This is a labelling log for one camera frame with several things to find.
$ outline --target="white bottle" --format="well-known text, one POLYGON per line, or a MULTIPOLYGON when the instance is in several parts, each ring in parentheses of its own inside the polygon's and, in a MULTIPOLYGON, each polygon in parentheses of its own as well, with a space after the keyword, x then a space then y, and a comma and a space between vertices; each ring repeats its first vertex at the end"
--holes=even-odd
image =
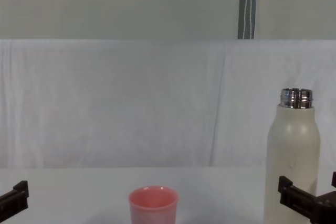
POLYGON ((316 194, 320 134, 312 91, 283 89, 268 133, 264 224, 308 224, 309 219, 280 204, 279 176, 316 194))

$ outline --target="metal bottle cap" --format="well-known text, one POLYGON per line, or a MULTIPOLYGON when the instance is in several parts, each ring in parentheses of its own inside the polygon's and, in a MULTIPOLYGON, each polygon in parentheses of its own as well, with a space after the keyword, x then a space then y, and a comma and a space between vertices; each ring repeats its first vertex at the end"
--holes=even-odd
POLYGON ((280 106, 293 109, 309 109, 312 107, 313 91, 310 89, 283 89, 280 106))

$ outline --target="cup rim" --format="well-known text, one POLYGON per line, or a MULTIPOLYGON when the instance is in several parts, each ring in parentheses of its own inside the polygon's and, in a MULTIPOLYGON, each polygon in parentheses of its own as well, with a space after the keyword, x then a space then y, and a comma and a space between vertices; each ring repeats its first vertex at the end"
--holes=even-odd
POLYGON ((129 201, 129 203, 130 203, 130 205, 131 205, 132 207, 134 207, 134 208, 136 208, 136 209, 144 210, 144 211, 160 211, 160 210, 166 210, 166 209, 171 208, 172 206, 176 205, 177 202, 178 202, 178 200, 179 200, 179 195, 178 195, 178 193, 177 193, 175 190, 173 190, 172 188, 169 188, 169 187, 166 187, 166 186, 144 186, 144 187, 140 187, 140 188, 134 190, 133 192, 131 192, 131 193, 129 194, 129 196, 128 196, 128 201, 129 201), (143 191, 143 190, 148 190, 148 188, 161 188, 162 190, 170 191, 172 194, 174 194, 174 196, 175 196, 176 199, 175 199, 172 203, 170 203, 170 204, 168 204, 168 205, 166 205, 166 206, 163 206, 163 207, 142 207, 142 206, 137 205, 137 204, 135 204, 135 203, 133 203, 133 202, 131 201, 131 197, 132 197, 135 193, 137 193, 137 192, 139 192, 139 191, 143 191))

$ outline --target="plastic cup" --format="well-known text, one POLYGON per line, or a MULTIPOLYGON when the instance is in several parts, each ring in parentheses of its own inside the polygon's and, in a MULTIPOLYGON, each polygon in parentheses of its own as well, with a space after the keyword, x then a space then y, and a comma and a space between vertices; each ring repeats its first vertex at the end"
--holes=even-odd
POLYGON ((163 186, 142 187, 129 196, 132 224, 175 224, 179 196, 163 186))

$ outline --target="white table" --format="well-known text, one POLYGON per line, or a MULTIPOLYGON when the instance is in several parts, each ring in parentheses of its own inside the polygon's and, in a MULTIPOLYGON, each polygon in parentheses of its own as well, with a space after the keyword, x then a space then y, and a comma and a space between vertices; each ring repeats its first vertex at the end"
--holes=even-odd
MULTIPOLYGON (((319 193, 332 191, 322 169, 319 193)), ((261 224, 262 168, 100 168, 0 170, 0 193, 28 180, 29 208, 7 224, 130 224, 128 194, 165 185, 180 195, 177 224, 261 224)))

